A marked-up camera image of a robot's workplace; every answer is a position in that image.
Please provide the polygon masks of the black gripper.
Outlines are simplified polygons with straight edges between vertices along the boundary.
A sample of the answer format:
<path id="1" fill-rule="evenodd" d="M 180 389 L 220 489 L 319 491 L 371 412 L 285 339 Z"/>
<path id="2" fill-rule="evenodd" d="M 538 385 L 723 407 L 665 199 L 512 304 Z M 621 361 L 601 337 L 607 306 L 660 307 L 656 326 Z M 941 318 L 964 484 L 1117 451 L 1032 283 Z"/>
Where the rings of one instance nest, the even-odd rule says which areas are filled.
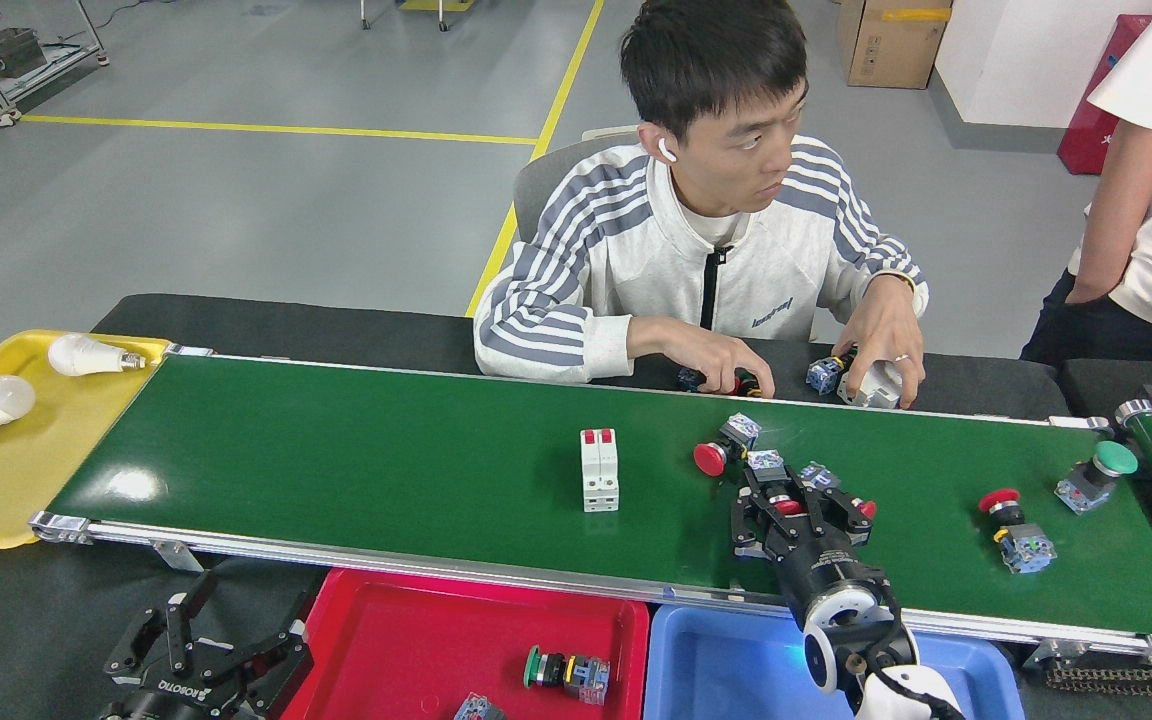
<path id="1" fill-rule="evenodd" d="M 270 637 L 215 655 L 196 650 L 192 620 L 218 588 L 204 571 L 192 588 L 134 616 L 104 674 L 128 689 L 123 719 L 262 719 L 285 707 L 314 666 L 306 626 L 293 619 Z"/>
<path id="2" fill-rule="evenodd" d="M 737 558 L 767 556 L 791 612 L 877 612 L 882 591 L 873 566 L 856 548 L 867 544 L 872 516 L 865 501 L 838 486 L 804 486 L 806 511 L 785 515 L 783 467 L 742 465 L 732 502 L 732 546 Z"/>

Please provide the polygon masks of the person's right hand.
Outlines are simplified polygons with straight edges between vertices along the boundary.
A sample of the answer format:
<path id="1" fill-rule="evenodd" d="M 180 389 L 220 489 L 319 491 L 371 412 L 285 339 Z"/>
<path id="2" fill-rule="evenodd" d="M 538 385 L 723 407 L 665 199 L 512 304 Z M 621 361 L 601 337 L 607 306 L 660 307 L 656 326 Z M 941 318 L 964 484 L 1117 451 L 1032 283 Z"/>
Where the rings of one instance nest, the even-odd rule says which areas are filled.
<path id="1" fill-rule="evenodd" d="M 771 366 L 738 338 L 728 338 L 670 316 L 634 316 L 628 323 L 626 354 L 636 361 L 660 354 L 704 376 L 700 391 L 732 395 L 741 370 L 753 374 L 763 397 L 774 397 Z"/>

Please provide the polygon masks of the person's left hand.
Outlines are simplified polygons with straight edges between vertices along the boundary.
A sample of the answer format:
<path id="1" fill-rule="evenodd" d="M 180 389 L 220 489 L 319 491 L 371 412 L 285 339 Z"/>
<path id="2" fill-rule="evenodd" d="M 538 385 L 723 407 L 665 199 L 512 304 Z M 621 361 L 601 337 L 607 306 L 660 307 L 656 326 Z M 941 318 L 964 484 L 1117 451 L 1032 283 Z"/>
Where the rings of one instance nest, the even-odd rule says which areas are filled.
<path id="1" fill-rule="evenodd" d="M 852 347 L 858 350 L 847 372 L 846 397 L 858 393 L 874 363 L 886 361 L 901 376 L 899 406 L 905 410 L 914 407 L 925 379 L 924 340 L 914 300 L 914 287 L 904 276 L 881 274 L 870 279 L 861 304 L 832 347 L 836 355 Z"/>

